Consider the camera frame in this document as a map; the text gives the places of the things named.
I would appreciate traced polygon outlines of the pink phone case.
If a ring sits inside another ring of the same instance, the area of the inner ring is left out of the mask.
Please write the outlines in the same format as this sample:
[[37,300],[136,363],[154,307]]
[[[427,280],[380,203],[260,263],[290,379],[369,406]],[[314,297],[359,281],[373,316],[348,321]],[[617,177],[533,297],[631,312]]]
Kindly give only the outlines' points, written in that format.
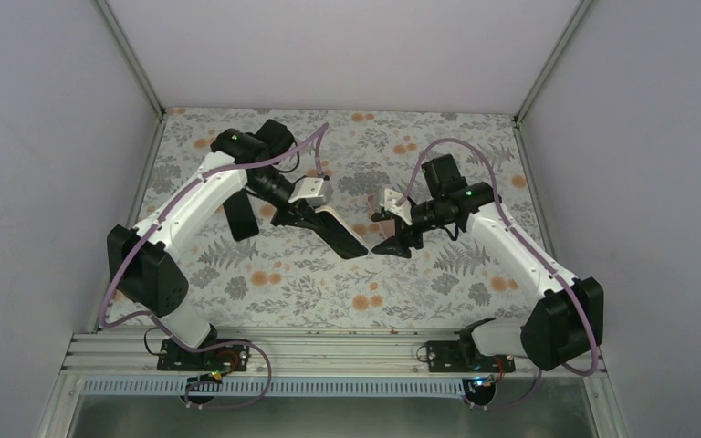
[[[377,206],[374,194],[367,196],[367,204],[370,207],[371,216],[375,216],[381,211],[381,208]],[[393,219],[385,216],[380,221],[373,221],[373,224],[377,226],[378,232],[384,239],[395,235],[395,221]]]

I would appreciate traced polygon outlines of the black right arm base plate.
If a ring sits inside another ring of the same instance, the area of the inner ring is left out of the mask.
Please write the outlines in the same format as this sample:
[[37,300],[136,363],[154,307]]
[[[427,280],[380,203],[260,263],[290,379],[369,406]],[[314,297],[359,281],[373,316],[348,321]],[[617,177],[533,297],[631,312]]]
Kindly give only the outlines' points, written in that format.
[[512,357],[484,356],[473,344],[458,340],[432,340],[424,344],[425,363],[431,373],[514,372]]

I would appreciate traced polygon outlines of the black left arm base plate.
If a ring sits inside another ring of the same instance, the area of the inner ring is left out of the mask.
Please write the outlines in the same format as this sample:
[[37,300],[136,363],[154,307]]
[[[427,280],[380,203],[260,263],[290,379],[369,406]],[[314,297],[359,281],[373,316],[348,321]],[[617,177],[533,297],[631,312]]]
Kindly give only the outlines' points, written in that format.
[[234,345],[203,353],[192,353],[179,347],[172,340],[161,345],[156,369],[160,371],[246,371],[250,349]]

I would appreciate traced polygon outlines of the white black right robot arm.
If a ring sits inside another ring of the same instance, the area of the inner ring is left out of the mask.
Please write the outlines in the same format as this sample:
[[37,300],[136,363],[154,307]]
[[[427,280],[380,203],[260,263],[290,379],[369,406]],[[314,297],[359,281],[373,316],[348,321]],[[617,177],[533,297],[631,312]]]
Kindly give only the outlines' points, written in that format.
[[421,169],[430,200],[415,203],[393,189],[380,189],[371,198],[374,220],[394,222],[392,236],[373,253],[409,258],[423,247],[425,233],[453,226],[451,239],[466,235],[483,245],[533,301],[522,318],[486,318],[460,329],[453,348],[460,364],[480,371],[493,358],[513,356],[553,370],[590,354],[586,371],[595,372],[603,332],[602,286],[556,262],[518,228],[494,188],[486,182],[468,183],[452,156],[432,159]]

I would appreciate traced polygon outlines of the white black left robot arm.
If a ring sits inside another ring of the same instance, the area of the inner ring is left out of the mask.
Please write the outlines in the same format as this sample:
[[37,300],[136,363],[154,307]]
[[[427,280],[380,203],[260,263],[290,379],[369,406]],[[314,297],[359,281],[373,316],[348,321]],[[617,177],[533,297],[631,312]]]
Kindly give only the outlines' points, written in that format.
[[291,182],[276,167],[307,147],[319,148],[327,128],[322,125],[304,141],[275,120],[256,132],[220,133],[197,170],[161,207],[132,227],[116,225],[108,233],[110,283],[99,327],[113,329],[147,317],[191,367],[210,367],[217,357],[215,329],[188,301],[189,282],[178,259],[219,207],[235,241],[257,235],[250,195],[274,207],[274,226],[309,230],[343,260],[369,254],[362,237],[330,208],[326,176]]

